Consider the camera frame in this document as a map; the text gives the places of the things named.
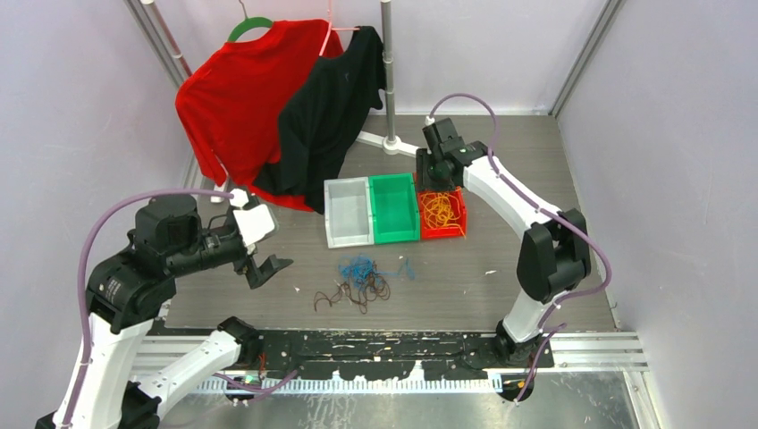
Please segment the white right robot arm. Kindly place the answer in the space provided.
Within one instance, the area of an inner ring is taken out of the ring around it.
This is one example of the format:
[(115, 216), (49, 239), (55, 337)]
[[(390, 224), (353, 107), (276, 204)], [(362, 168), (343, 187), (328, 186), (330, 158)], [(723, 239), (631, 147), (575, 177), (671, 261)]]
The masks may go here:
[(590, 247), (583, 238), (585, 218), (576, 209), (562, 211), (539, 198), (486, 144), (465, 142), (451, 119), (426, 118), (423, 134), (427, 147), (416, 152), (419, 189), (467, 189), (518, 236), (521, 291), (497, 324), (493, 347), (505, 366), (520, 366), (538, 341), (548, 309), (592, 271)]

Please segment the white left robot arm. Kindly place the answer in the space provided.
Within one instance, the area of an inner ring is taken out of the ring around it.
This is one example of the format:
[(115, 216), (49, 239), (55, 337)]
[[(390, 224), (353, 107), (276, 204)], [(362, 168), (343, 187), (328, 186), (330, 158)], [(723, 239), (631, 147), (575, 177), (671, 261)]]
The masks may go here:
[(263, 341), (232, 316), (200, 345), (150, 376), (131, 378), (140, 345), (182, 276), (231, 265), (256, 289), (289, 265), (268, 257), (257, 264), (258, 242), (278, 230), (271, 209), (236, 189), (220, 226), (204, 225), (194, 189), (138, 197), (128, 245), (94, 269), (79, 269), (82, 342), (60, 407), (39, 428), (156, 428), (187, 394), (230, 366), (261, 363)]

